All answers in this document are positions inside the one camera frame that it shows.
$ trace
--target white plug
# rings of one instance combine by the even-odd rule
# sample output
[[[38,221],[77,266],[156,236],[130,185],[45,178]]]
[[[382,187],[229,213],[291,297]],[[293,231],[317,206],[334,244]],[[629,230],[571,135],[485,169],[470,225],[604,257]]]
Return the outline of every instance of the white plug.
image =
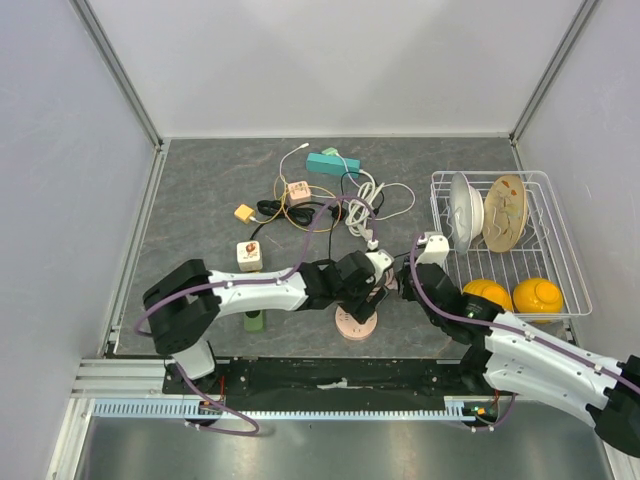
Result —
[[[242,272],[262,270],[262,250],[256,240],[240,242],[236,246],[236,259]]]

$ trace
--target gray floor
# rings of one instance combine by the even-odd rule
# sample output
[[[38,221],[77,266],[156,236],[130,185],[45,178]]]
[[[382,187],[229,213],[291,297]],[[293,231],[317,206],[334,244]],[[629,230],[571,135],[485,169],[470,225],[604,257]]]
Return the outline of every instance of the gray floor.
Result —
[[[237,421],[225,422],[227,428],[242,428]],[[460,424],[418,421],[261,424],[268,432],[264,437],[242,438],[198,432],[175,420],[97,418],[76,478],[613,478],[591,428],[559,410],[527,402],[518,402],[494,433],[472,434]]]
[[[409,213],[380,222],[380,245],[392,254],[410,248],[416,232],[433,228],[429,204],[430,176],[436,170],[515,170],[507,139],[499,138],[336,138],[180,140],[171,143],[138,265],[126,305],[118,354],[153,354],[150,340],[136,336],[132,325],[142,312],[143,292],[190,258],[203,258],[208,268],[235,272],[235,245],[248,240],[255,225],[233,217],[241,204],[255,206],[272,198],[273,181],[282,156],[309,141],[309,149],[290,156],[284,165],[288,181],[307,180],[334,193],[337,177],[307,172],[306,155],[336,147],[379,181],[404,182],[417,196]],[[353,191],[345,181],[345,188]],[[387,189],[383,213],[410,202],[401,188]],[[258,234],[265,270],[291,266],[303,232],[279,220]],[[346,228],[333,235],[333,257],[364,249],[362,239]],[[326,258],[327,234],[315,234],[308,261]],[[242,316],[215,321],[207,335],[218,355],[343,356],[460,358],[466,347],[453,343],[431,326],[415,304],[391,295],[379,307],[378,326],[361,343],[345,340],[336,330],[335,308],[304,313],[267,312],[266,330],[246,333]],[[546,327],[554,333],[561,325]]]

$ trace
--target dish rack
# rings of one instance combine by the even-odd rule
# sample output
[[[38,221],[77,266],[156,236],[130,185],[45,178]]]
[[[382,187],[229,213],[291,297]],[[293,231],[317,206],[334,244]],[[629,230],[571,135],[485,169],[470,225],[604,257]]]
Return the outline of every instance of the dish rack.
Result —
[[[505,287],[510,294],[522,281],[531,277],[554,282],[564,296],[560,313],[518,313],[525,321],[559,321],[591,313],[591,300],[576,260],[558,203],[544,172],[462,172],[469,184],[480,192],[482,200],[502,175],[517,175],[524,183],[529,218],[518,243],[506,253],[491,252],[482,234],[471,242],[465,255],[453,249],[449,192],[456,172],[440,171],[431,176],[431,207],[438,231],[449,239],[451,253],[445,271],[461,289],[471,280],[487,278]]]

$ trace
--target plate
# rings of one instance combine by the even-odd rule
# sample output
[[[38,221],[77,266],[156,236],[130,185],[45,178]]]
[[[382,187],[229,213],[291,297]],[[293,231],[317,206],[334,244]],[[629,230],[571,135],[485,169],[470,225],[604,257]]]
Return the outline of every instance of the plate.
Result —
[[[494,182],[484,201],[482,236],[492,252],[511,250],[524,231],[529,215],[524,184],[516,175],[504,175]]]
[[[482,196],[469,185],[462,172],[456,172],[451,179],[449,192],[451,208],[451,229],[453,230],[453,248],[464,255],[469,251],[471,240],[482,231],[484,220]]]

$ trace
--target white plate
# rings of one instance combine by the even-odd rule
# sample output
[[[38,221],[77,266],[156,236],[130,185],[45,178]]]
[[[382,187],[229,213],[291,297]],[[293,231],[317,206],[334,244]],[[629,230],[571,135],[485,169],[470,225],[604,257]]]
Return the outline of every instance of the white plate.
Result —
[[[451,179],[449,192],[453,248],[464,255],[469,251],[471,240],[482,231],[484,210],[482,196],[469,185],[462,172],[456,172]]]

